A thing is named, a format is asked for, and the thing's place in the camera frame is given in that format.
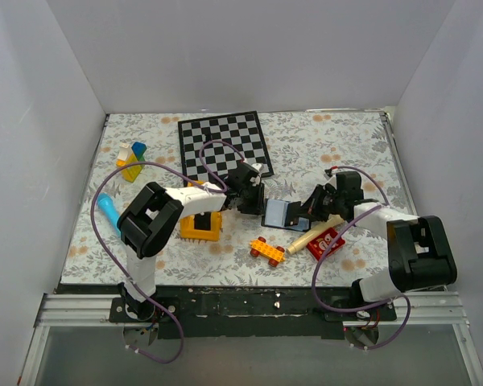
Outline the black leather card holder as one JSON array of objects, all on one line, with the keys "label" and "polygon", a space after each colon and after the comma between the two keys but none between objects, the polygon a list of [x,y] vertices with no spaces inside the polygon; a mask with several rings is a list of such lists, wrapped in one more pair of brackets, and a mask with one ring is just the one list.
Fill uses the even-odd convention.
[{"label": "black leather card holder", "polygon": [[299,223],[296,226],[286,226],[285,213],[289,201],[281,199],[267,199],[264,205],[264,213],[262,216],[261,225],[268,228],[278,228],[285,230],[292,230],[296,232],[306,232],[311,228],[311,221],[303,217],[299,218]]}]

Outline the yellow plastic bin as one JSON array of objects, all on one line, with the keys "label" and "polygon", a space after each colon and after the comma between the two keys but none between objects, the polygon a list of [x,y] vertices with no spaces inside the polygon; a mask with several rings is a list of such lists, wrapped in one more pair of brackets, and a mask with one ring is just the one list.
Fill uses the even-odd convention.
[{"label": "yellow plastic bin", "polygon": [[225,194],[213,193],[215,189],[211,183],[193,181],[181,191],[184,209],[180,214],[180,236],[183,239],[219,241]]}]

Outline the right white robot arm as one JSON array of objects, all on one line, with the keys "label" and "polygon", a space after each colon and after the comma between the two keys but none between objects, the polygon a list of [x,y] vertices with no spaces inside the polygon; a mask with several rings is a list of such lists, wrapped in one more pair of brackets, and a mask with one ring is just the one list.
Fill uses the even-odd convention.
[{"label": "right white robot arm", "polygon": [[325,221],[337,215],[346,222],[347,229],[364,228],[380,236],[387,242],[388,266],[351,285],[347,308],[330,306],[314,292],[319,306],[363,320],[406,292],[456,281],[456,262],[439,217],[402,213],[393,209],[387,198],[367,199],[362,179],[368,173],[355,166],[333,166],[325,174],[328,181],[315,187],[297,209],[297,216]]}]

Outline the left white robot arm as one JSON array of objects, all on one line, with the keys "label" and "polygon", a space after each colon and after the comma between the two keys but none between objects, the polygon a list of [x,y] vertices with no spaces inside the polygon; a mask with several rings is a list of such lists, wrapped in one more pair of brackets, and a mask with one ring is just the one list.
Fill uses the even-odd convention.
[{"label": "left white robot arm", "polygon": [[120,294],[127,311],[140,322],[155,312],[155,260],[165,247],[175,226],[185,217],[235,207],[239,212],[259,216],[263,210],[264,184],[261,163],[242,161],[222,182],[222,192],[214,183],[181,188],[164,188],[148,183],[120,215],[118,228],[127,254],[126,282]]}]

